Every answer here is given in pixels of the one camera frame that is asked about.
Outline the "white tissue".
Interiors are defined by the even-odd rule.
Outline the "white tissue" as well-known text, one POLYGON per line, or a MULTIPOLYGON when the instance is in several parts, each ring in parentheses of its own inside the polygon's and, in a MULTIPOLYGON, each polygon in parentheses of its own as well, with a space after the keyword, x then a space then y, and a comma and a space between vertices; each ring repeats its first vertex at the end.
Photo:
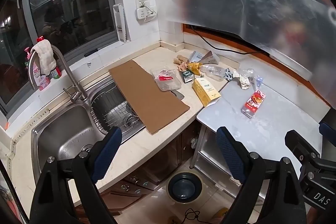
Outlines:
POLYGON ((250 79, 253 77, 254 70, 253 69, 238 69, 232 73, 233 78, 238 78, 240 82, 240 86, 243 90, 249 89, 251 86, 250 79))

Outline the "grey printed paper packet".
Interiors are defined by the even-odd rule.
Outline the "grey printed paper packet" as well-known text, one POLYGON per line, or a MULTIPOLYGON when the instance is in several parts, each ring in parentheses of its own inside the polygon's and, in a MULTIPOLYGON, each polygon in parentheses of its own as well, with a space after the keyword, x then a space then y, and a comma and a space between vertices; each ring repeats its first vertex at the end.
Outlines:
POLYGON ((202 64, 219 64, 220 58, 213 51, 209 51, 206 54, 202 54, 197 51, 193 51, 193 53, 189 57, 189 62, 194 63, 202 63, 202 64))

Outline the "yellow wrapper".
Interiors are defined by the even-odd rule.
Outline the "yellow wrapper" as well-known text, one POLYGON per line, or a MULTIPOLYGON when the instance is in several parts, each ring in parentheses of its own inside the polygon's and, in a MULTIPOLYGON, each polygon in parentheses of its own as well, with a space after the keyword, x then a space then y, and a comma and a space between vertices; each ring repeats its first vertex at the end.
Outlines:
POLYGON ((191 71, 194 75, 200 76, 202 65, 202 63, 189 62, 187 63, 187 69, 191 71))

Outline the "black white patterned wrapper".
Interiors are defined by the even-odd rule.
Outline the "black white patterned wrapper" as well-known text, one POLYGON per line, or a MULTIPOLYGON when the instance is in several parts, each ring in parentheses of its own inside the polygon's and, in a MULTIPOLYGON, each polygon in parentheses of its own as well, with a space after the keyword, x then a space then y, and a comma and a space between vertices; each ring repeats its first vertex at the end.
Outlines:
POLYGON ((233 73, 228 68, 224 70, 224 79, 227 81, 231 81, 233 79, 233 73))

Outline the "clear plastic food container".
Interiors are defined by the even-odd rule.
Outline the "clear plastic food container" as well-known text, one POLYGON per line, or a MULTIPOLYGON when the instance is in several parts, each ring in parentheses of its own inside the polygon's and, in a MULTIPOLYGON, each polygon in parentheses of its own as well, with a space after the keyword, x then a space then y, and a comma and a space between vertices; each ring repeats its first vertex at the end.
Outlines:
POLYGON ((155 83, 159 89, 163 92, 178 90, 182 87, 182 83, 177 78, 175 69, 169 69, 168 67, 159 67, 150 70, 155 83))

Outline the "translucent plastic sheet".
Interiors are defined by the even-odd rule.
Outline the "translucent plastic sheet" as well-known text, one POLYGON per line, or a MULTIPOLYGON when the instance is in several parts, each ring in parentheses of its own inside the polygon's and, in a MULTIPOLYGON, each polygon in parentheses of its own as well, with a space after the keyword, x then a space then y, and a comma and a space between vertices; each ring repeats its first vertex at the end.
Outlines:
POLYGON ((331 0, 167 0, 173 22, 236 35, 268 52, 335 105, 331 0))

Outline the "green cigarette box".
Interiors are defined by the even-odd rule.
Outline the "green cigarette box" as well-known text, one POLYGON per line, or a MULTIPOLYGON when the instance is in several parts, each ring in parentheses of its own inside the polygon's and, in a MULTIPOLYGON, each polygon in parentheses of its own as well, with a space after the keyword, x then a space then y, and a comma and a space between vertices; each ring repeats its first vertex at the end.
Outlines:
POLYGON ((181 78, 183 79, 183 83, 187 84, 193 81, 194 74, 193 72, 186 70, 184 72, 180 72, 181 78))

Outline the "red cap green bottle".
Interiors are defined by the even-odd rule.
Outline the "red cap green bottle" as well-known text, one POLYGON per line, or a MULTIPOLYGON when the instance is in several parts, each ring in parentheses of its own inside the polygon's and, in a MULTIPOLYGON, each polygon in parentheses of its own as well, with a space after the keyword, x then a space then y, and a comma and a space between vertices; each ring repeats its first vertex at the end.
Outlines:
POLYGON ((43 36, 37 38, 34 50, 38 54, 41 74, 52 79, 59 79, 62 76, 54 58, 51 43, 43 36))

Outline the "small blue clear packet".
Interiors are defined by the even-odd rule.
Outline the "small blue clear packet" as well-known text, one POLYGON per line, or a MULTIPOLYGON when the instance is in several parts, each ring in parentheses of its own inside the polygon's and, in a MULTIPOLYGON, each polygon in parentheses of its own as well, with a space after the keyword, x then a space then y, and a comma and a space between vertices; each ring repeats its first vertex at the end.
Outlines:
POLYGON ((254 76, 253 80, 254 80, 254 84, 257 88, 259 88, 263 83, 263 78, 259 75, 254 76))

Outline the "white power strip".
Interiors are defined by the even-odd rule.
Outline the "white power strip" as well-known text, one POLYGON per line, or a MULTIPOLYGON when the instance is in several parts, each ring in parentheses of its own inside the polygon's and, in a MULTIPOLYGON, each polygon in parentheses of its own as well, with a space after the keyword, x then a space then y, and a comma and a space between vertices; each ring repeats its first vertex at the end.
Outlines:
POLYGON ((143 6, 135 12, 137 20, 143 20, 144 22, 150 22, 157 16, 157 9, 155 6, 143 6))

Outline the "brown paper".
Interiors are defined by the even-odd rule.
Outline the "brown paper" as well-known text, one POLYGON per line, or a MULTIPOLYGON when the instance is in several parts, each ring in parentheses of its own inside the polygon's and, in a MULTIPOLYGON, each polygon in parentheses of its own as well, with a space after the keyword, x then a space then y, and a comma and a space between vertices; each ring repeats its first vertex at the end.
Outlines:
POLYGON ((180 72, 185 72, 187 71, 187 64, 189 63, 188 58, 182 56, 182 55, 178 55, 175 59, 174 59, 174 64, 177 65, 178 70, 180 72))

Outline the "red white snack box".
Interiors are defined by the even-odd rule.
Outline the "red white snack box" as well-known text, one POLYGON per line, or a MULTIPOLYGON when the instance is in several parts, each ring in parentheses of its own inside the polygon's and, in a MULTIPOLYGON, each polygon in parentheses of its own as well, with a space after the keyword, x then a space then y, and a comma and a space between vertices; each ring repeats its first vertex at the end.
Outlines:
POLYGON ((242 106, 241 112, 248 118, 252 118, 256 114, 257 110, 259 109, 265 98, 265 93, 260 90, 256 90, 247 100, 247 102, 242 106))

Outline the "clear crushed plastic bottle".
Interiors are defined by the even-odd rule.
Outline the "clear crushed plastic bottle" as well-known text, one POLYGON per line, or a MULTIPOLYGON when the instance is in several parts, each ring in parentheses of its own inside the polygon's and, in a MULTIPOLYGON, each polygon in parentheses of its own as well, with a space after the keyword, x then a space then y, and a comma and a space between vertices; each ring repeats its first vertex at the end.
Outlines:
POLYGON ((216 80, 222 81, 225 77, 225 69, 217 65, 203 64, 200 67, 200 71, 203 72, 207 77, 216 80))

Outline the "yellow carton box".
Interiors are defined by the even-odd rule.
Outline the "yellow carton box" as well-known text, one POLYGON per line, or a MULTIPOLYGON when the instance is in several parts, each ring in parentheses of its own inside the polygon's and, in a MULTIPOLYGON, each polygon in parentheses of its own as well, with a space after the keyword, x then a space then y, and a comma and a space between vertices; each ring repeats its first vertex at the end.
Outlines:
POLYGON ((221 97, 221 94, 204 77, 195 78, 192 87, 204 107, 215 104, 221 97))

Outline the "white wall socket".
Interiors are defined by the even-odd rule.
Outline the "white wall socket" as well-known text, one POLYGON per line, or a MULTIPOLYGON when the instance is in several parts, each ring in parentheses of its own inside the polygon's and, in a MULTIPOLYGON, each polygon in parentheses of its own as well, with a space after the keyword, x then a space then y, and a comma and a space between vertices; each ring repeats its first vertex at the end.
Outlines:
POLYGON ((135 0, 136 9, 140 9, 146 6, 150 6, 149 0, 135 0))

